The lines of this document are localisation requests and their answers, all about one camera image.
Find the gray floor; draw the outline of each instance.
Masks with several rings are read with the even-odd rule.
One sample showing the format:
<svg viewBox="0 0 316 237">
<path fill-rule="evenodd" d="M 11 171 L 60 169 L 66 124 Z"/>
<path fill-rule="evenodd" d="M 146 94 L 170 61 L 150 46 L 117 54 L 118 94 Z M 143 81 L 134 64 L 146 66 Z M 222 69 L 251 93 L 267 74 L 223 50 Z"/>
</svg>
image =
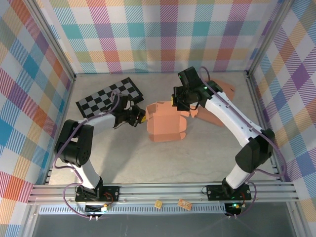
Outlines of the gray floor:
<svg viewBox="0 0 316 237">
<path fill-rule="evenodd" d="M 212 73 L 236 87 L 233 103 L 251 120 L 258 122 L 243 73 Z M 67 119 L 82 119 L 75 102 L 104 87 L 130 77 L 141 92 L 143 109 L 156 101 L 169 101 L 174 86 L 181 85 L 176 73 L 96 74 L 78 76 Z M 197 118 L 188 118 L 187 136 L 182 141 L 154 143 L 146 124 L 136 128 L 124 124 L 94 137 L 90 160 L 105 183 L 221 181 L 235 165 L 241 147 L 227 128 Z M 272 172 L 270 161 L 261 167 Z M 256 174 L 253 180 L 271 177 Z M 76 178 L 69 170 L 54 169 L 50 184 L 68 184 Z"/>
</svg>

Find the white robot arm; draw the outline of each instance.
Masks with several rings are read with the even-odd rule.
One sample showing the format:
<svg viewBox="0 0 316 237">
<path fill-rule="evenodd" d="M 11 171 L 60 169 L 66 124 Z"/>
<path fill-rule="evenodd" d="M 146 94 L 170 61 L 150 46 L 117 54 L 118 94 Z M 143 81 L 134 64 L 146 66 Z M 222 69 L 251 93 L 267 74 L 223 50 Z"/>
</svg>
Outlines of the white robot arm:
<svg viewBox="0 0 316 237">
<path fill-rule="evenodd" d="M 118 105 L 111 113 L 100 113 L 98 118 L 94 118 L 82 125 L 74 138 L 61 152 L 59 157 L 61 161 L 72 167 L 80 179 L 82 179 L 82 184 L 76 189 L 77 197 L 82 196 L 83 199 L 89 200 L 99 200 L 103 198 L 103 180 L 95 172 L 89 160 L 93 136 L 106 129 L 116 128 L 122 122 L 136 127 L 139 123 L 145 121 L 144 110 L 134 105 L 128 96 L 122 94 L 118 96 Z M 117 100 L 116 97 L 112 106 L 117 103 Z M 58 154 L 61 147 L 67 143 L 74 129 L 82 122 L 83 120 L 67 120 L 64 123 L 55 146 L 56 154 Z"/>
<path fill-rule="evenodd" d="M 222 99 L 214 95 L 203 84 L 193 67 L 180 72 L 178 76 L 182 86 L 174 87 L 173 106 L 176 106 L 178 110 L 189 110 L 190 105 L 197 103 L 197 106 L 206 108 L 223 122 L 242 147 L 235 157 L 236 165 L 222 182 L 222 189 L 229 197 L 245 183 L 259 165 L 266 162 L 272 155 L 272 146 L 258 134 L 258 131 L 272 141 L 275 135 L 270 129 L 264 131 L 260 126 L 250 121 L 228 99 L 219 85 L 214 81 L 209 81 L 207 85 Z"/>
</svg>

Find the black and white checkerboard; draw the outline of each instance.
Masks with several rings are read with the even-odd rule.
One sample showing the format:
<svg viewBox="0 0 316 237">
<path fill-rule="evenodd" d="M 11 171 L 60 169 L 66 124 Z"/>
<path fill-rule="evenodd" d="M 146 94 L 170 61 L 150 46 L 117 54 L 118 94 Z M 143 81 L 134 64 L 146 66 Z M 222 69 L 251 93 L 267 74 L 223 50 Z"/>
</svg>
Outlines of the black and white checkerboard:
<svg viewBox="0 0 316 237">
<path fill-rule="evenodd" d="M 126 78 L 76 102 L 82 116 L 89 118 L 107 110 L 112 104 L 110 97 L 113 90 L 129 95 L 134 104 L 144 100 L 143 94 L 133 81 L 130 78 Z"/>
</svg>

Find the colorful plaid backdrop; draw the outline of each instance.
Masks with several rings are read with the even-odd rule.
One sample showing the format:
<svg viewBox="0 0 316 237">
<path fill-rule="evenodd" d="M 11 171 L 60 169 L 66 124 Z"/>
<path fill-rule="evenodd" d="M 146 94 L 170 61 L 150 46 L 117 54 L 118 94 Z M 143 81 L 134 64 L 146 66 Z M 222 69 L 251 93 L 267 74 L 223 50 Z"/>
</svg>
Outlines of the colorful plaid backdrop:
<svg viewBox="0 0 316 237">
<path fill-rule="evenodd" d="M 17 235 L 69 95 L 67 77 L 22 0 L 0 0 L 0 236 Z"/>
<path fill-rule="evenodd" d="M 243 71 L 281 2 L 38 0 L 77 73 Z"/>
<path fill-rule="evenodd" d="M 316 236 L 316 0 L 295 1 L 254 75 Z"/>
</svg>

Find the small wooden block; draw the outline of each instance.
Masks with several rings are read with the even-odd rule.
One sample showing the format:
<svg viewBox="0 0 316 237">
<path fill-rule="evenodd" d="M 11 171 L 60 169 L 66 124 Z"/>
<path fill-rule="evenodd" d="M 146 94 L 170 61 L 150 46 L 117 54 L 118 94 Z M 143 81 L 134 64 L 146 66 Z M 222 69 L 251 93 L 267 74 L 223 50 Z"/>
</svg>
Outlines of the small wooden block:
<svg viewBox="0 0 316 237">
<path fill-rule="evenodd" d="M 191 211 L 191 209 L 192 209 L 192 203 L 189 203 L 189 202 L 184 201 L 182 199 L 179 199 L 178 206 L 180 206 L 188 211 Z"/>
<path fill-rule="evenodd" d="M 155 208 L 161 209 L 162 207 L 162 201 L 157 200 L 155 203 Z"/>
</svg>

